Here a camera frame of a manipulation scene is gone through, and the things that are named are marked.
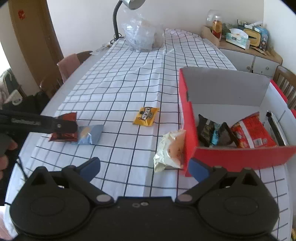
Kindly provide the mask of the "person left hand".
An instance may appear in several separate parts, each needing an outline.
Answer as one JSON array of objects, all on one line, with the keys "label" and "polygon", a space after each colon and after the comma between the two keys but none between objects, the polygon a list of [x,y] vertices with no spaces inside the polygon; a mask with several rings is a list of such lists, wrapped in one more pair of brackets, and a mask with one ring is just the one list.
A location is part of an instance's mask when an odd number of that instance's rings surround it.
[{"label": "person left hand", "polygon": [[1,141],[1,179],[4,176],[4,170],[8,167],[9,164],[9,159],[8,156],[5,154],[5,152],[7,150],[9,151],[13,151],[18,147],[18,144],[9,136],[1,133],[1,137],[0,137],[0,141]]}]

